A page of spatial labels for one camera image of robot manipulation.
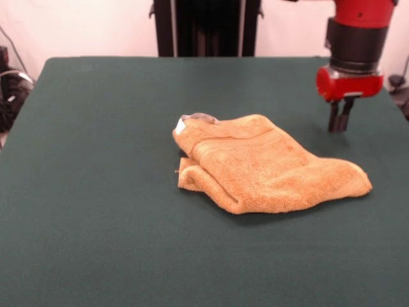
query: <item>black cylindrical joint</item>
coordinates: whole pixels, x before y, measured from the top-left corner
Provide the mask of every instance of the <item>black cylindrical joint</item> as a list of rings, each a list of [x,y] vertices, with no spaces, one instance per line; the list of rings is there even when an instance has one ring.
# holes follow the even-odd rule
[[[375,72],[387,32],[388,27],[351,27],[329,18],[325,45],[331,50],[330,66],[353,74]]]

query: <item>white wall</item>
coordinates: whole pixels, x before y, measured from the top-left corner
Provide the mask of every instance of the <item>white wall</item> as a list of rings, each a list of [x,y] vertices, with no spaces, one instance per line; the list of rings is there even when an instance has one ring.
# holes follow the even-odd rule
[[[0,24],[37,77],[53,56],[157,56],[153,0],[2,0]],[[324,48],[332,1],[264,0],[257,56],[329,55]],[[6,43],[0,34],[0,43]],[[18,66],[12,51],[12,64]],[[400,73],[409,54],[409,1],[395,10],[382,58],[386,74]]]
[[[0,23],[37,77],[54,56],[157,56],[155,19],[148,18],[152,2],[1,0]],[[1,33],[0,43],[6,43]]]

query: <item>green felt surface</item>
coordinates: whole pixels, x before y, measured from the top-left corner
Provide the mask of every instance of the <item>green felt surface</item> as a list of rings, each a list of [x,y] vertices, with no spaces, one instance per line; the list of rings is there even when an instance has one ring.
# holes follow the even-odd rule
[[[329,134],[324,59],[47,62],[0,154],[0,306],[409,306],[409,127],[383,92]],[[179,190],[179,115],[268,116],[364,198],[233,216]]]

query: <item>towel fold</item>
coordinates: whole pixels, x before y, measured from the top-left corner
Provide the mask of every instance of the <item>towel fold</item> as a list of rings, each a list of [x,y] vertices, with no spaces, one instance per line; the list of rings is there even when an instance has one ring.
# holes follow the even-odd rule
[[[182,116],[173,137],[188,156],[178,187],[204,192],[233,214],[303,210],[372,189],[359,166],[313,155],[261,115]]]

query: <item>black cable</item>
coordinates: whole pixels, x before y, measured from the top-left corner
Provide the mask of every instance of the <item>black cable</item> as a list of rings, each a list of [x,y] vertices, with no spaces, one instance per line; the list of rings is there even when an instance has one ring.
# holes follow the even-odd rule
[[[7,38],[7,40],[10,42],[10,44],[12,45],[12,48],[14,50],[15,55],[17,56],[17,59],[19,59],[19,62],[24,70],[25,73],[27,73],[27,68],[24,65],[23,61],[21,60],[20,54],[17,52],[17,49],[13,43],[13,40],[10,38],[10,36],[7,35],[6,31],[0,26],[0,32],[2,32],[2,34]]]
[[[409,56],[406,58],[406,63],[405,63],[405,69],[403,70],[402,77],[405,77],[407,71],[408,71],[408,65],[409,65]]]

